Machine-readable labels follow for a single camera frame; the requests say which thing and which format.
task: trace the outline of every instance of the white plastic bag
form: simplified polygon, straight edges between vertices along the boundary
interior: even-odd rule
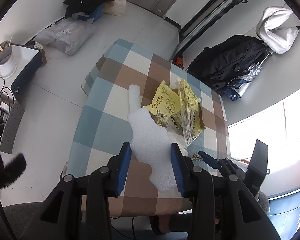
[[[87,22],[67,18],[39,32],[34,41],[72,55],[92,36],[95,28]]]
[[[105,8],[103,9],[104,13],[123,16],[126,12],[127,2],[126,0],[115,0],[105,2]]]

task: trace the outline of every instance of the utensil holder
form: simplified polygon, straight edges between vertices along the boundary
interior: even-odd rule
[[[4,41],[0,44],[3,48],[4,44],[9,41]],[[0,74],[3,79],[11,77],[17,69],[17,64],[14,60],[12,53],[12,45],[6,47],[2,52],[0,52]]]

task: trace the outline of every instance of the black baseboard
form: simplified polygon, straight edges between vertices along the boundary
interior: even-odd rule
[[[169,17],[164,18],[168,23],[171,23],[173,26],[177,27],[179,30],[181,30],[181,25],[176,23],[174,20],[171,20]]]

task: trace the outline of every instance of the yellow plastic wrapper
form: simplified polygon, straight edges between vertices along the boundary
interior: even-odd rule
[[[180,116],[175,120],[182,125],[183,137],[186,141],[185,150],[205,129],[202,112],[197,96],[192,92],[188,82],[184,79],[178,85],[180,96]]]
[[[158,125],[167,127],[170,117],[180,112],[180,98],[166,82],[162,81],[157,88],[152,103],[145,107]]]

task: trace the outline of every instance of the checkered tablecloth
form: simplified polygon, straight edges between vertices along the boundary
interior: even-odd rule
[[[117,40],[87,75],[82,89],[88,95],[70,152],[67,174],[81,177],[107,164],[117,155],[123,142],[131,142],[129,85],[140,86],[142,106],[149,105],[160,82],[176,88],[176,79],[184,78],[201,99],[206,129],[188,147],[192,155],[200,150],[214,158],[230,157],[229,135],[221,97],[202,82],[128,41]],[[217,170],[202,166],[213,174]],[[161,193],[149,181],[151,167],[132,157],[121,196],[109,198],[112,216],[148,216],[176,213],[191,208],[174,188]]]

